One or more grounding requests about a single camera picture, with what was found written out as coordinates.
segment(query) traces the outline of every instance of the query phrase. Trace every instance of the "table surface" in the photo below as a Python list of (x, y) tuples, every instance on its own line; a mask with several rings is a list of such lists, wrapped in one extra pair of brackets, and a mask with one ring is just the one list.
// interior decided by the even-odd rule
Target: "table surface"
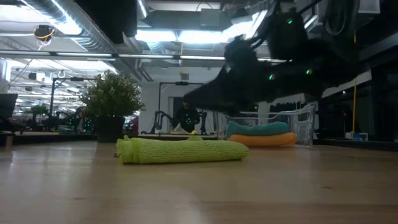
[(124, 166), (114, 144), (0, 151), (0, 223), (398, 223), (398, 154), (317, 146)]

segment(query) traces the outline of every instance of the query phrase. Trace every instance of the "ceiling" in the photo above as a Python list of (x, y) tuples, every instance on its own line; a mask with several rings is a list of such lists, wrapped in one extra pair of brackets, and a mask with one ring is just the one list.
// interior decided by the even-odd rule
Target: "ceiling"
[[(94, 24), (87, 14), (77, 7), (73, 1), (44, 1), (57, 2), (59, 7), (56, 11), (49, 9), (38, 10), (26, 2), (39, 2), (39, 0), (0, 0), (0, 50), (41, 50), (51, 52), (114, 52), (114, 53), (143, 53), (143, 54), (175, 54), (175, 55), (197, 55), (222, 57), (225, 45), (239, 34), (249, 35), (256, 27), (256, 21), (265, 16), (268, 1), (260, 0), (209, 0), (200, 2), (194, 0), (169, 1), (169, 0), (137, 0), (138, 7), (138, 33), (135, 37), (124, 37), (123, 44), (113, 44)], [(282, 8), (288, 9), (293, 0), (282, 1)], [(231, 20), (224, 21), (224, 16), (231, 16), (239, 7), (247, 7), (247, 12), (252, 21), (232, 25)], [(207, 26), (212, 20), (204, 22), (202, 11), (215, 9), (221, 11), (220, 26), (210, 28)], [(198, 34), (189, 36), (188, 32), (196, 28), (186, 29), (188, 25), (197, 27), (205, 25)], [(39, 25), (54, 27), (51, 42), (42, 45), (34, 36), (33, 32)], [(159, 32), (168, 32), (169, 36), (162, 40)], [(204, 36), (207, 32), (212, 38)], [(266, 45), (257, 49), (258, 57), (268, 57), (269, 52)], [(51, 78), (58, 74), (65, 77), (93, 78), (105, 70), (114, 70), (131, 74), (138, 82), (174, 82), (180, 80), (180, 72), (189, 74), (190, 82), (208, 82), (213, 79), (221, 66), (220, 61), (209, 60), (155, 60), (117, 58), (110, 61), (99, 61), (91, 58), (87, 60), (65, 60), (65, 58), (54, 57), (49, 59), (30, 58), (5, 58), (11, 65), (11, 81), (9, 93), (20, 94), (20, 105), (31, 105), (37, 103), (48, 103), (48, 94), (51, 91), (49, 85)], [(25, 72), (21, 70), (29, 64)], [(35, 72), (44, 76), (44, 79), (31, 80), (29, 73)], [(73, 110), (79, 106), (76, 93), (70, 88), (84, 88), (90, 86), (89, 81), (71, 82), (65, 81), (55, 90), (57, 101), (55, 106), (65, 110)]]

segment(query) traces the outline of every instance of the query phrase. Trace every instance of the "clear plastic bin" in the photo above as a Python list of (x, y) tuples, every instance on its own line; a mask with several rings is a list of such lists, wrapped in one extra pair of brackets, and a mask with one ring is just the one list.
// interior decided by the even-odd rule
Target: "clear plastic bin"
[(296, 136), (296, 147), (312, 147), (315, 106), (307, 105), (299, 110), (278, 113), (241, 112), (242, 117), (218, 115), (218, 139), (226, 139), (225, 131), (229, 121), (241, 125), (266, 125), (276, 121), (288, 124), (290, 132)]

